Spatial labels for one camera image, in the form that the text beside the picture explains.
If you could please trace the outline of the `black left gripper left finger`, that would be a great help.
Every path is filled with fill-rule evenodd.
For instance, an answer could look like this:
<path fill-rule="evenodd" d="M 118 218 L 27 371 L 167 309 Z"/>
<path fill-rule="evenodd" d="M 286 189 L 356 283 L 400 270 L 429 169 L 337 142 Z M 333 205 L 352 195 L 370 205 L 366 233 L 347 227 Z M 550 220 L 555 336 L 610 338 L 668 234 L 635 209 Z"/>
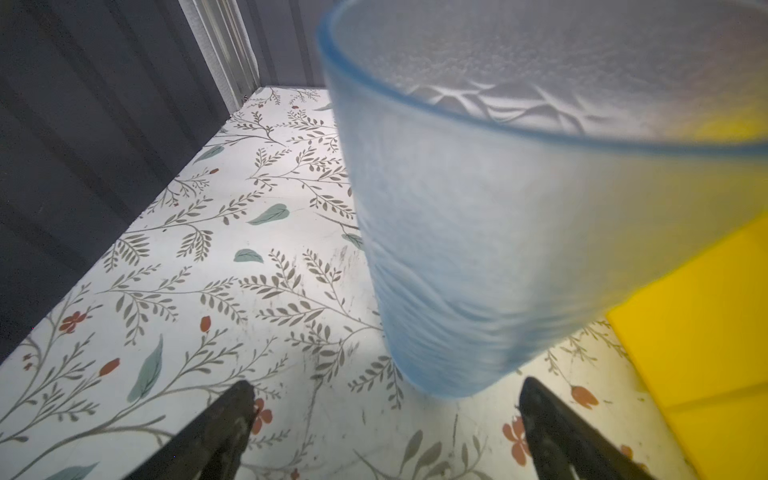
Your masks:
<path fill-rule="evenodd" d="M 236 382 L 127 478 L 233 479 L 256 419 L 254 402 L 253 386 Z"/>

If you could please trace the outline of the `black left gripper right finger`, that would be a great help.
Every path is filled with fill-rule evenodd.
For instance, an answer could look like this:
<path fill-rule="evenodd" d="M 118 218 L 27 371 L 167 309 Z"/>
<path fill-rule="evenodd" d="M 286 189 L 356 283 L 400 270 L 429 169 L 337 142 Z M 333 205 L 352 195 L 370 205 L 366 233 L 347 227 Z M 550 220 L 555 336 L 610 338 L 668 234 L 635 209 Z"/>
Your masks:
<path fill-rule="evenodd" d="M 519 409 L 540 479 L 652 479 L 539 380 L 524 380 Z"/>

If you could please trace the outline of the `yellow plastic bin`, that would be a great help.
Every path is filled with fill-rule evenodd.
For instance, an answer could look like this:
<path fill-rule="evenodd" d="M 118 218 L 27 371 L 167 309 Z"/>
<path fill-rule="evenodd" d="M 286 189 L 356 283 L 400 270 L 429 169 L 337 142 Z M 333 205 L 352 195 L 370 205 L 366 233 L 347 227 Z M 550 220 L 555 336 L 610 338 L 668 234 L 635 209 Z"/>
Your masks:
<path fill-rule="evenodd" d="M 766 478 L 766 217 L 607 319 L 699 477 Z"/>

